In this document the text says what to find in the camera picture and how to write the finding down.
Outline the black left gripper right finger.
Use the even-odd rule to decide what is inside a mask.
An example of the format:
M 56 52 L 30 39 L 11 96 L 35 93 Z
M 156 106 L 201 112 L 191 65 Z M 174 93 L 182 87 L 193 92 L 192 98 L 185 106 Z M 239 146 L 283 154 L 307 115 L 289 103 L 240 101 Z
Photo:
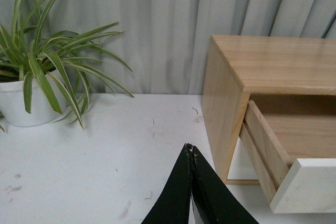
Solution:
M 257 223 L 222 182 L 196 146 L 189 148 L 196 223 Z

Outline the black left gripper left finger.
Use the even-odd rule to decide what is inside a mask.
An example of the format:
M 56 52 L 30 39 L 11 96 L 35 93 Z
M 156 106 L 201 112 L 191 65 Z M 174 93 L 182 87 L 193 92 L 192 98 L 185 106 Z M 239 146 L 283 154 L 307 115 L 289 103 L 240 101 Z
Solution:
M 191 201 L 191 144 L 185 144 L 143 223 L 188 223 Z

